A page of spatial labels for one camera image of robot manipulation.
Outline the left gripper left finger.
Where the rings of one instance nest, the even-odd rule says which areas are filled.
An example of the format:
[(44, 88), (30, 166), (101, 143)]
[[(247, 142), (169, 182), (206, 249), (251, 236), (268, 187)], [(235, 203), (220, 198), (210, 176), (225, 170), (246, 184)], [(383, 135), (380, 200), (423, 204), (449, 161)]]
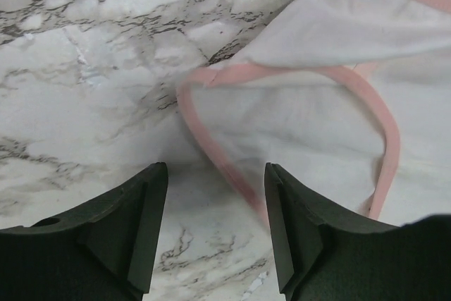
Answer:
[(2, 300), (141, 300), (168, 189), (159, 162), (93, 199), (1, 231)]

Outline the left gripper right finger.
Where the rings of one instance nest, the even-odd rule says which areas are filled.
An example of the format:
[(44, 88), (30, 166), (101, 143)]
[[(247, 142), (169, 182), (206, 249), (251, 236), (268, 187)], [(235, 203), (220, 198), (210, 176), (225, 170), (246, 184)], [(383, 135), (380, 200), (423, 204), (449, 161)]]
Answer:
[(280, 292), (287, 300), (449, 300), (450, 217), (397, 227), (311, 190), (278, 164), (264, 187)]

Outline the white pink underwear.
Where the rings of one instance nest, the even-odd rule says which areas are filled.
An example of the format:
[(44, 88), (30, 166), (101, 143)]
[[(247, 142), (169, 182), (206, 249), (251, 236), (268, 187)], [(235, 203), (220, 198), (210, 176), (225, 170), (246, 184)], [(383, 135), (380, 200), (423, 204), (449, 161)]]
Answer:
[(263, 219), (268, 162), (372, 219), (450, 212), (450, 0), (293, 0), (177, 100)]

